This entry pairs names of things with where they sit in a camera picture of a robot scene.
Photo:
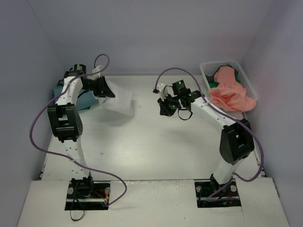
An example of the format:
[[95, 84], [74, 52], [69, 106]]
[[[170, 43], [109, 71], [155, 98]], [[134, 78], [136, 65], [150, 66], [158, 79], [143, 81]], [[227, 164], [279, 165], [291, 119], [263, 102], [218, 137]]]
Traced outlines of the grey-blue t shirt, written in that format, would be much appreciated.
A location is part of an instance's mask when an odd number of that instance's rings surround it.
[[[62, 93], [62, 86], [53, 88], [53, 96], [58, 96], [60, 93]], [[82, 94], [78, 99], [76, 103], [76, 109], [78, 111], [80, 110], [88, 110], [92, 106], [95, 106], [98, 104], [97, 98], [95, 98], [92, 94], [92, 92], [87, 92]]]

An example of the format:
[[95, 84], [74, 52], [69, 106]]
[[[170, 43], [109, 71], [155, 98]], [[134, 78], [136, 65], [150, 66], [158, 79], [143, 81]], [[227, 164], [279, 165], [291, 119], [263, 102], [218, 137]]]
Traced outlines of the white t shirt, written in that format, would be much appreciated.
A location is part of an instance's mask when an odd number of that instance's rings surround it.
[[97, 97], [99, 104], [110, 111], [118, 112], [133, 117], [133, 92], [120, 87], [119, 85], [106, 79], [106, 83], [115, 97]]

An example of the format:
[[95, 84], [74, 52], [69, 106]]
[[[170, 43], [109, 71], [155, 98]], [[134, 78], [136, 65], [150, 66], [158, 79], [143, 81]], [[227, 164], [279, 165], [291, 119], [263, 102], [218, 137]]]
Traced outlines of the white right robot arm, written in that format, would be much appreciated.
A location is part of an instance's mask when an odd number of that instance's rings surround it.
[[171, 117], [176, 111], [188, 110], [208, 121], [221, 135], [219, 152], [221, 159], [217, 169], [211, 174], [209, 188], [215, 195], [220, 195], [227, 188], [226, 183], [237, 170], [241, 162], [255, 149], [252, 135], [245, 129], [250, 127], [247, 120], [239, 123], [230, 119], [229, 115], [223, 115], [218, 108], [211, 108], [209, 102], [201, 93], [186, 88], [183, 80], [170, 86], [173, 96], [169, 94], [168, 85], [158, 84], [154, 93], [160, 95], [157, 100], [160, 106], [160, 115]]

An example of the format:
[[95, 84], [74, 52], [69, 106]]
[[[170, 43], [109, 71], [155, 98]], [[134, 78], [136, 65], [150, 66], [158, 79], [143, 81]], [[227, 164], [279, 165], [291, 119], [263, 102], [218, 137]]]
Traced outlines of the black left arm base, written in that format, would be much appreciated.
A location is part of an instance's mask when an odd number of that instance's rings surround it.
[[94, 182], [93, 189], [76, 191], [76, 184], [69, 182], [64, 210], [108, 210], [110, 182]]

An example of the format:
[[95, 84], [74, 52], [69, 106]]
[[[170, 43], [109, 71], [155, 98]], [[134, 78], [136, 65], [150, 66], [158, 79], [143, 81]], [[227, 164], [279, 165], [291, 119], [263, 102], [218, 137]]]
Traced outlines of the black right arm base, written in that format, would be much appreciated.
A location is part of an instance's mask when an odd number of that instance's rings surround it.
[[235, 179], [222, 190], [220, 188], [224, 184], [217, 187], [211, 181], [194, 181], [194, 184], [196, 204], [200, 209], [241, 207], [240, 195]]

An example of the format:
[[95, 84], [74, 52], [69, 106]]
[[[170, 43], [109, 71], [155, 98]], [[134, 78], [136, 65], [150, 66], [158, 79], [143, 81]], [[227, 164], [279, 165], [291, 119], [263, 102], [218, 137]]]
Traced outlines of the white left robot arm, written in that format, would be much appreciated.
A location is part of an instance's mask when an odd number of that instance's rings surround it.
[[103, 66], [97, 66], [91, 75], [84, 76], [86, 66], [74, 65], [65, 73], [62, 92], [59, 93], [55, 104], [47, 108], [53, 135], [62, 143], [63, 154], [75, 165], [71, 170], [71, 186], [85, 199], [93, 196], [95, 187], [90, 170], [85, 168], [87, 164], [81, 146], [83, 124], [76, 103], [82, 89], [97, 98], [115, 97], [100, 74], [104, 69]]

